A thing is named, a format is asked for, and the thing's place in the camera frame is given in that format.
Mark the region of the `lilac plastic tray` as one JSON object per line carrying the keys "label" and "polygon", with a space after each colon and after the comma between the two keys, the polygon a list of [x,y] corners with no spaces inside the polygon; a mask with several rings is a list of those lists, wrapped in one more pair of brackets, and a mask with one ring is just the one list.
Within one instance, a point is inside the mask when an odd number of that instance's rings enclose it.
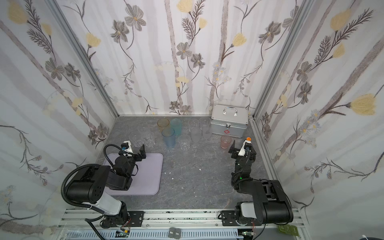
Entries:
{"label": "lilac plastic tray", "polygon": [[161,173],[164,156],[159,153],[149,153],[141,162],[137,162],[139,172],[134,170],[135,176],[127,191],[111,190],[106,187],[105,192],[111,196],[152,196],[160,188]]}

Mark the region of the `blue frosted plastic tumbler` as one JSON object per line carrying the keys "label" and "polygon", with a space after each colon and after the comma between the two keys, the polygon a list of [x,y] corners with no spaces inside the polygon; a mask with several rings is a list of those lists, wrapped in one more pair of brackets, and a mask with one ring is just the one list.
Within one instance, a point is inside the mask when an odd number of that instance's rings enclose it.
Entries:
{"label": "blue frosted plastic tumbler", "polygon": [[176,145],[175,130],[171,127],[162,130],[163,140],[168,148],[173,148]]}

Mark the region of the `yellow plastic tumbler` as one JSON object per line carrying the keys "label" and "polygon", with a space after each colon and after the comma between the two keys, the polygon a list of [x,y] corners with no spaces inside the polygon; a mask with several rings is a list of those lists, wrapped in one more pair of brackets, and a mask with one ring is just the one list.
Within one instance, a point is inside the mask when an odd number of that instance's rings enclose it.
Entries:
{"label": "yellow plastic tumbler", "polygon": [[157,121],[159,131],[162,133],[164,130],[168,131],[170,128],[170,120],[167,118],[161,118]]}

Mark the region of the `teal dotted plastic tumbler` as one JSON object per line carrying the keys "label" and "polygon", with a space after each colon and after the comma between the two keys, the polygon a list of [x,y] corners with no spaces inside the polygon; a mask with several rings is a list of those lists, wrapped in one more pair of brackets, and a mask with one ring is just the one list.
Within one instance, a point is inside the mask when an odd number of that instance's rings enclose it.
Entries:
{"label": "teal dotted plastic tumbler", "polygon": [[179,118],[174,118],[170,122],[171,128],[174,130],[175,135],[179,136],[182,133],[182,121]]}

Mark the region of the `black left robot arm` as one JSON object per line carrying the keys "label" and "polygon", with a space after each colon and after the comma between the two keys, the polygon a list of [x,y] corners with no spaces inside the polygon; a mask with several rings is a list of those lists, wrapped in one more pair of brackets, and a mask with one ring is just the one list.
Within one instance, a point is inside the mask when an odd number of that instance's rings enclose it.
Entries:
{"label": "black left robot arm", "polygon": [[86,164],[71,171],[62,183],[61,196],[71,206],[87,208],[100,214],[95,219],[86,219],[92,228],[95,221],[100,221],[103,229],[141,227],[144,212],[129,212],[124,202],[113,198],[105,189],[129,190],[133,177],[139,171],[137,163],[147,156],[145,146],[141,146],[138,153],[133,152],[130,141],[125,141],[120,146],[112,146],[119,151],[114,161],[107,155],[110,145],[105,145],[103,154],[108,164]]}

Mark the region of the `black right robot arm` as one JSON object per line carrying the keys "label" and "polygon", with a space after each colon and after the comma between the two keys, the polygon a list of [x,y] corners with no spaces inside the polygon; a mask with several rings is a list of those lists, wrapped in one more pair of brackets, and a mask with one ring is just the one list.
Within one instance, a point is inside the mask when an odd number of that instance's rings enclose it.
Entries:
{"label": "black right robot arm", "polygon": [[251,202],[238,202],[233,211],[221,211],[218,219],[224,227],[284,225],[294,219],[292,204],[278,180],[254,179],[251,177],[256,151],[251,139],[244,140],[240,148],[232,143],[229,148],[235,159],[231,186],[239,194],[252,196]]}

